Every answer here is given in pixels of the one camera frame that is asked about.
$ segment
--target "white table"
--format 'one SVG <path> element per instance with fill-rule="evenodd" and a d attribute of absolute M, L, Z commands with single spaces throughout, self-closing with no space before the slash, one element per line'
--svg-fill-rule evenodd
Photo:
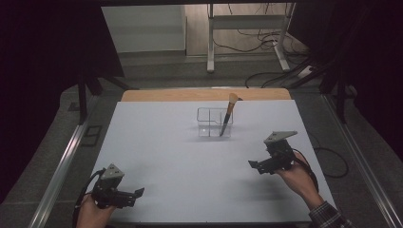
<path fill-rule="evenodd" d="M 272 223 L 309 221 L 304 201 L 277 175 L 248 163 L 269 158 L 273 131 L 296 130 L 289 144 L 317 175 L 320 194 L 335 205 L 294 101 L 242 101 L 230 138 L 201 138 L 199 107 L 227 102 L 118 103 L 94 171 L 115 163 L 125 172 L 120 191 L 144 187 L 133 208 L 112 220 L 134 223 Z"/>

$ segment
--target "hand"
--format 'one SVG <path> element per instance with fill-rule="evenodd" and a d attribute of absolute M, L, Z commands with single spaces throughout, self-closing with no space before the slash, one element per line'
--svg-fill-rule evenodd
<path fill-rule="evenodd" d="M 295 152 L 296 157 L 301 161 L 307 163 L 301 154 Z M 314 182 L 304 168 L 294 162 L 293 166 L 289 170 L 276 170 L 288 187 L 299 194 L 307 204 L 310 210 L 317 208 L 320 204 L 324 202 L 323 198 L 317 192 Z"/>
<path fill-rule="evenodd" d="M 100 209 L 90 194 L 85 195 L 81 203 L 77 228 L 105 228 L 115 209 L 114 206 Z"/>

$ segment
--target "clear plastic container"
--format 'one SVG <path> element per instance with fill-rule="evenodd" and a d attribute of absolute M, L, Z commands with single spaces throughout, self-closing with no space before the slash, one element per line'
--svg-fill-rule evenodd
<path fill-rule="evenodd" d="M 200 107 L 198 108 L 198 124 L 200 137 L 231 137 L 233 115 L 228 120 L 225 130 L 222 132 L 223 122 L 227 108 Z"/>

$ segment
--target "metal stand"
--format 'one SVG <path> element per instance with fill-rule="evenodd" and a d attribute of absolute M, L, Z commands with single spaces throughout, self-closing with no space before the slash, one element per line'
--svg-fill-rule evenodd
<path fill-rule="evenodd" d="M 208 15 L 208 54 L 207 72 L 214 72 L 214 40 L 213 33 L 217 29 L 281 29 L 277 42 L 274 42 L 276 55 L 283 71 L 289 71 L 283 53 L 283 42 L 287 32 L 295 3 L 292 3 L 286 15 L 220 15 L 214 16 L 213 5 L 210 4 Z"/>

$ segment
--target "metal frame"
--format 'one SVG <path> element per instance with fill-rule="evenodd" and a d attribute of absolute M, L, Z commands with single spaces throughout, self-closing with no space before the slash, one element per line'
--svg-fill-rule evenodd
<path fill-rule="evenodd" d="M 342 132 L 346 144 L 348 145 L 353 155 L 353 159 L 355 160 L 357 168 L 361 173 L 362 178 L 367 183 L 367 186 L 370 189 L 371 193 L 373 194 L 376 204 L 378 205 L 386 222 L 388 222 L 389 227 L 393 228 L 403 227 L 402 221 L 395 212 L 391 200 L 387 196 L 383 187 L 380 185 L 376 176 L 374 175 L 374 171 L 371 169 L 362 151 L 355 142 L 355 139 L 352 133 L 350 132 L 347 124 L 342 123 L 340 119 L 337 117 L 337 113 L 335 112 L 336 106 L 332 101 L 331 95 L 322 95 L 322 98 L 325 104 L 328 106 L 329 110 L 331 111 L 332 117 L 335 123 L 337 124 L 337 127 Z"/>
<path fill-rule="evenodd" d="M 98 97 L 92 96 L 89 100 L 88 116 L 83 124 L 77 125 L 76 129 L 74 130 L 74 133 L 67 145 L 65 153 L 63 154 L 62 159 L 60 159 L 59 165 L 57 166 L 56 171 L 54 172 L 53 177 L 50 180 L 48 188 L 45 191 L 45 194 L 42 197 L 41 201 L 39 202 L 39 206 L 37 207 L 35 213 L 33 214 L 32 220 L 29 223 L 29 228 L 45 226 L 53 205 L 57 197 L 59 196 L 60 190 L 62 189 L 68 169 L 71 165 L 80 140 L 85 134 L 86 127 L 88 125 L 88 119 L 91 116 L 93 109 L 98 102 L 98 99 Z"/>
<path fill-rule="evenodd" d="M 226 87 L 209 87 L 209 88 L 229 88 Z M 366 161 L 363 153 L 361 152 L 360 148 L 355 142 L 353 135 L 351 134 L 347 124 L 342 123 L 340 119 L 337 117 L 335 113 L 335 104 L 332 101 L 331 95 L 322 95 L 323 102 L 328 106 L 329 110 L 331 111 L 332 117 L 342 132 L 344 139 L 353 155 L 355 163 L 357 164 L 358 170 L 360 171 L 363 179 L 368 185 L 369 190 L 374 196 L 374 199 L 383 214 L 385 220 L 389 224 L 391 228 L 399 228 L 403 227 L 402 221 L 400 220 L 399 216 L 395 212 L 394 206 L 387 196 L 385 190 L 380 185 L 379 181 L 374 175 L 373 170 L 371 169 L 370 165 Z M 29 224 L 29 228 L 31 227 L 44 227 L 48 216 L 50 215 L 51 209 L 60 193 L 60 190 L 63 186 L 63 182 L 65 181 L 67 171 L 70 167 L 74 154 L 77 150 L 77 147 L 80 143 L 80 140 L 85 134 L 85 129 L 88 125 L 88 119 L 93 113 L 93 109 L 98 101 L 98 97 L 93 96 L 88 105 L 88 118 L 84 121 L 82 125 L 78 125 L 76 130 L 73 133 L 73 136 L 68 143 L 66 148 L 65 154 L 63 155 L 62 159 L 59 162 L 56 171 L 53 174 L 53 177 L 48 185 L 48 188 L 39 203 L 36 212 L 34 213 L 32 220 Z"/>
<path fill-rule="evenodd" d="M 214 16 L 214 4 L 210 4 L 208 15 L 208 52 L 207 72 L 214 72 L 214 40 L 213 33 L 217 29 L 281 29 L 279 39 L 274 42 L 274 49 L 283 71 L 290 71 L 284 57 L 284 37 L 290 25 L 295 3 L 292 3 L 286 15 L 224 15 Z"/>

